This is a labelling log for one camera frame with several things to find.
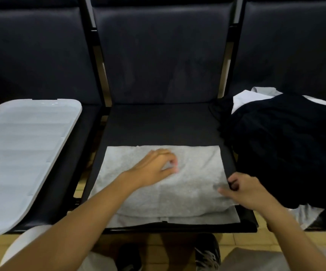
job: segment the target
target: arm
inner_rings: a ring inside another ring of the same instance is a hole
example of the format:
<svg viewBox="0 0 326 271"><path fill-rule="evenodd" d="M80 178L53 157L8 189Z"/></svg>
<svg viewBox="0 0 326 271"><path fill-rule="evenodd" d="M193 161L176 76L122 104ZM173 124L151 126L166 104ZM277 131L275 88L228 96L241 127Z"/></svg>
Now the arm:
<svg viewBox="0 0 326 271"><path fill-rule="evenodd" d="M161 170L170 161L174 167ZM0 271L75 271L98 240L120 205L140 187L152 185L177 172L169 150L151 151L132 169L80 205L26 246Z"/></svg>
<svg viewBox="0 0 326 271"><path fill-rule="evenodd" d="M218 192L263 216L274 232L292 271L326 271L326 257L257 178L236 172L228 181L236 191L219 188Z"/></svg>

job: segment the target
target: white tray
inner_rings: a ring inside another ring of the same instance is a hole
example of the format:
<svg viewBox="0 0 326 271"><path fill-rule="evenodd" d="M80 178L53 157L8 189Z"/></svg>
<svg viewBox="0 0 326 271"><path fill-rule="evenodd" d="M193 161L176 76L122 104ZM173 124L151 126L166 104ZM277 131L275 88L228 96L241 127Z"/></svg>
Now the white tray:
<svg viewBox="0 0 326 271"><path fill-rule="evenodd" d="M0 235L29 211L81 110L69 99L0 104Z"/></svg>

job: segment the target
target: chair seat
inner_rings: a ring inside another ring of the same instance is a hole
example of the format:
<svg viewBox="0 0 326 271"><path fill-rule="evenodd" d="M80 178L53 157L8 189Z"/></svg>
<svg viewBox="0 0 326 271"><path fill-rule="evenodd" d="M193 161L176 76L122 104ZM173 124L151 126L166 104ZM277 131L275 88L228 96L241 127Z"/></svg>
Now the chair seat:
<svg viewBox="0 0 326 271"><path fill-rule="evenodd" d="M88 199L102 166L107 146L137 145L219 145L226 176L235 170L231 150L219 136L219 122L212 116L209 103L163 105L115 105L86 183L82 202ZM104 232L256 232L252 211L237 206L241 223L226 225L181 225L154 223L135 227L106 229Z"/></svg>
<svg viewBox="0 0 326 271"><path fill-rule="evenodd" d="M54 224L69 210L101 118L101 105L82 105L82 112L31 209L9 233Z"/></svg>

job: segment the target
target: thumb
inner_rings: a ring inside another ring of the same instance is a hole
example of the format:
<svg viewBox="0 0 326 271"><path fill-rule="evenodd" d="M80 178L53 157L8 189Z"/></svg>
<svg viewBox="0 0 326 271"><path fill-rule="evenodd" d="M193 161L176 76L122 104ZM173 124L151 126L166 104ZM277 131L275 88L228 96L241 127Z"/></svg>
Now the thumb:
<svg viewBox="0 0 326 271"><path fill-rule="evenodd" d="M167 168L165 170L162 170L161 171L161 178L162 179L165 179L167 178L168 176L174 174L174 173L177 173L178 172L178 168L177 167L171 167L171 168Z"/></svg>
<svg viewBox="0 0 326 271"><path fill-rule="evenodd" d="M230 189L227 189L227 188L223 188L223 187L219 187L218 189L217 189L217 191L221 194L221 195L223 195L223 196L225 196L225 197L229 197L229 198L231 198L231 199L235 199L235 197L236 197L236 192L235 191L232 191L232 190L230 190Z"/></svg>

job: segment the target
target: black and white shoe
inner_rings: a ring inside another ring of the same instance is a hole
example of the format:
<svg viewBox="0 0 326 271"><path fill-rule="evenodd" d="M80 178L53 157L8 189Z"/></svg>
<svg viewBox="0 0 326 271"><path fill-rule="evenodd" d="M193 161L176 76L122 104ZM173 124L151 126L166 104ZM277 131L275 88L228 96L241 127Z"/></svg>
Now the black and white shoe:
<svg viewBox="0 0 326 271"><path fill-rule="evenodd" d="M115 264L118 271L141 271L142 261L138 246L135 244L125 244L120 247Z"/></svg>
<svg viewBox="0 0 326 271"><path fill-rule="evenodd" d="M196 271L218 270L221 255L218 242L213 234L199 234L194 246L196 251Z"/></svg>

